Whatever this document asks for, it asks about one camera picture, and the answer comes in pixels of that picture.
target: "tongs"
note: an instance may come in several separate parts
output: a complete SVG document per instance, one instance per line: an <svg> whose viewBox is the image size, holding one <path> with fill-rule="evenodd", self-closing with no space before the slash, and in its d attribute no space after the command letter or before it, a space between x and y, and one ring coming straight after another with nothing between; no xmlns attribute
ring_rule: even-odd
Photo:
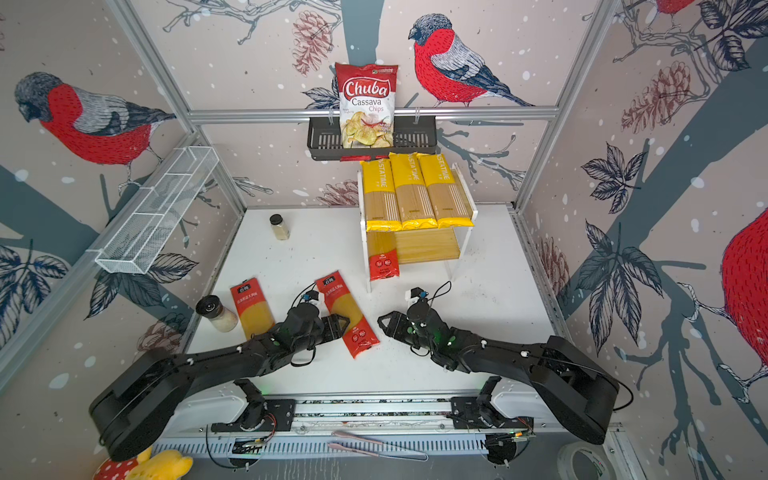
<svg viewBox="0 0 768 480"><path fill-rule="evenodd" d="M328 448L332 450L343 450L344 452L354 452L354 453L362 453L363 455L369 455L372 457L381 457L381 458L394 458L395 460L416 460L417 462L426 462L429 460L429 455L427 455L424 452L419 452L418 450L411 450L411 449L405 449L403 447L398 447L397 445L392 445L389 443L380 442L379 440L373 440L373 439L366 439L364 437L359 437L357 435L352 435L351 433L342 432L341 430L336 430L331 435L335 437L342 437L344 439L351 439L351 440L357 440L358 442L365 442L365 443L375 443L377 445L384 445L391 447L393 449L399 449L403 450L404 452L410 452L419 455L419 458L412 458L412 457L401 457L397 455L383 455L378 452L369 452L367 450L359 450L354 449L352 447L348 447L345 445L341 445L340 443L331 442L328 444Z"/></svg>

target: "white shelf rack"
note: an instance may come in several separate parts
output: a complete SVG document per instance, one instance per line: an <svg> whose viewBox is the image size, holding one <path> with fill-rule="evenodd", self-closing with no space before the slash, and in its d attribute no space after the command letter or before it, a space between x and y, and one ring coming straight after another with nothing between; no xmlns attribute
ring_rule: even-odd
<svg viewBox="0 0 768 480"><path fill-rule="evenodd" d="M109 240L96 263L109 273L146 273L219 162L212 147L185 147Z"/></svg>
<svg viewBox="0 0 768 480"><path fill-rule="evenodd" d="M472 198L472 192L469 191L469 186L467 185L466 180L464 179L464 175L462 175L462 171L458 168L457 164L451 165L451 172L453 173L453 177L458 181L458 183L461 185L462 189L464 190L464 194L467 197L467 201L469 202L469 208L472 211L472 222L477 219L478 216L478 208L475 204L475 200ZM368 255L368 236L366 235L366 202L365 202L365 195L362 192L362 171L357 172L357 197L359 198L359 207L360 207L360 233L362 235L362 262L365 265L366 268L366 288L368 290L368 293L371 293L371 272L370 272L370 265L369 265L369 255ZM454 234L456 234L456 243L460 246L459 248L459 254L458 258L454 258L451 260L443 260L445 262L445 269L448 272L449 280L454 280L454 274L456 272L456 264L458 261L464 256L464 252L467 250L467 245L469 244L469 235L472 233L472 228L474 227L451 227L451 230ZM414 232L425 232L430 231L429 230L408 230L408 232L397 232L397 234L410 234Z"/></svg>

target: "spaghetti package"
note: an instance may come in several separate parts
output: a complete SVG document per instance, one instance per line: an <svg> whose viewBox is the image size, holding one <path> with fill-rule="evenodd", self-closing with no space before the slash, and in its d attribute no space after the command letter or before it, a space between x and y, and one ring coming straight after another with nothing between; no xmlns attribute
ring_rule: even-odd
<svg viewBox="0 0 768 480"><path fill-rule="evenodd" d="M255 278L247 280L230 288L230 292L235 300L237 315L240 317L246 339L250 339L253 335L261 335L272 328L275 319L272 317L272 311L266 303L258 280Z"/></svg>
<svg viewBox="0 0 768 480"><path fill-rule="evenodd" d="M383 148L395 144L397 65L336 64L344 148Z"/></svg>
<svg viewBox="0 0 768 480"><path fill-rule="evenodd" d="M371 280L400 276L393 232L368 232L368 263Z"/></svg>
<svg viewBox="0 0 768 480"><path fill-rule="evenodd" d="M317 280L316 285L317 291L325 296L328 311L349 319L349 327L343 339L353 358L357 357L358 353L379 344L379 339L376 338L376 334L357 306L357 302L352 298L349 288L338 271Z"/></svg>
<svg viewBox="0 0 768 480"><path fill-rule="evenodd" d="M402 230L389 159L360 162L367 232Z"/></svg>
<svg viewBox="0 0 768 480"><path fill-rule="evenodd" d="M472 211L462 188L456 183L445 155L419 154L424 184L435 209L438 228L473 227Z"/></svg>
<svg viewBox="0 0 768 480"><path fill-rule="evenodd" d="M436 228L422 169L415 154L389 154L403 230Z"/></svg>

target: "white wire basket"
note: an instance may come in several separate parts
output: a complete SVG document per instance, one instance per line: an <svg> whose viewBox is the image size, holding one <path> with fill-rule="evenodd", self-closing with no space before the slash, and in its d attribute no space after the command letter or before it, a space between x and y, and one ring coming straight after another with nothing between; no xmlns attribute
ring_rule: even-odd
<svg viewBox="0 0 768 480"><path fill-rule="evenodd" d="M96 258L109 273L146 273L192 204L219 157L212 147L186 147Z"/></svg>

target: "spice jar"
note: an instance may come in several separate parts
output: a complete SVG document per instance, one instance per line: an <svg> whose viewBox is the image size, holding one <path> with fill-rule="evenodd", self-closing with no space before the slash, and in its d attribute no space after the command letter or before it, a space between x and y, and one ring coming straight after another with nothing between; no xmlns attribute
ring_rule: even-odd
<svg viewBox="0 0 768 480"><path fill-rule="evenodd" d="M270 217L270 223L272 224L272 231L275 233L275 237L277 237L278 240L288 240L290 232L288 231L288 227L286 227L285 221L283 221L282 215L274 214Z"/></svg>
<svg viewBox="0 0 768 480"><path fill-rule="evenodd" d="M209 319L211 325L220 332L229 332L237 325L237 315L222 305L218 296L204 296L197 302L195 311Z"/></svg>

